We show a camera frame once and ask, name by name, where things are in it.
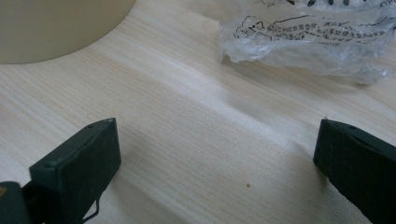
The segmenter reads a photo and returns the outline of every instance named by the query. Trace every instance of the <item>crumpled plastic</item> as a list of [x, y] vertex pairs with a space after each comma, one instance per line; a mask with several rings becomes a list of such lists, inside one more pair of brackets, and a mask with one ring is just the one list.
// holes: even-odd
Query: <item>crumpled plastic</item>
[[219, 47], [232, 62], [303, 67], [372, 84], [393, 74], [377, 63], [395, 35], [396, 0], [234, 0]]

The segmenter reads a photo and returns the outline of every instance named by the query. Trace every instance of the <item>light wooden surface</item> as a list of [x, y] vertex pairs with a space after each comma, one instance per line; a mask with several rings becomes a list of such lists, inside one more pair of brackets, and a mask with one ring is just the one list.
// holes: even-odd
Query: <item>light wooden surface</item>
[[[221, 3], [137, 0], [85, 49], [0, 65], [0, 180], [24, 185], [35, 161], [115, 117], [122, 166], [90, 223], [369, 223], [312, 157], [324, 117], [396, 145], [396, 77], [220, 63]], [[383, 62], [395, 55], [392, 42]]]

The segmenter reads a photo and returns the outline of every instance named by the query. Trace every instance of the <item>round beige object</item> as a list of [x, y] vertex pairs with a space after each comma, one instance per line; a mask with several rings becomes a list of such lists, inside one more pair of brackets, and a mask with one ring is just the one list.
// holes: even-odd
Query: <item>round beige object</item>
[[82, 49], [116, 27], [134, 0], [0, 0], [0, 63], [34, 63]]

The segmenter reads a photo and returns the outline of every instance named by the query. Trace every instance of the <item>wood grain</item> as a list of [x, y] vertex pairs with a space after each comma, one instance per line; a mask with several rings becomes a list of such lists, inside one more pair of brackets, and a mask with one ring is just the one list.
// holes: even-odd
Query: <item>wood grain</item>
[[396, 78], [220, 63], [223, 3], [136, 1], [85, 49], [0, 65], [0, 180], [25, 184], [35, 161], [114, 117], [122, 166], [91, 223], [369, 223], [312, 157], [325, 117], [396, 145]]

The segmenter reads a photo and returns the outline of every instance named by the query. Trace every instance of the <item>black plastic object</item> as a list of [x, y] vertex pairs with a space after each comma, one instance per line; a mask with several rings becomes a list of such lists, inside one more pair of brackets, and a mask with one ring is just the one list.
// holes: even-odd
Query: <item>black plastic object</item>
[[396, 223], [396, 147], [323, 119], [314, 163], [373, 223]]
[[31, 223], [21, 187], [16, 182], [0, 183], [0, 223]]
[[[73, 135], [30, 167], [32, 181], [22, 188], [22, 194], [32, 224], [83, 223], [92, 217], [84, 219], [95, 201], [96, 215], [99, 199], [120, 163], [115, 119], [95, 122]], [[21, 196], [18, 192], [13, 195], [15, 199]], [[10, 223], [27, 223], [18, 220], [21, 213], [15, 213]]]

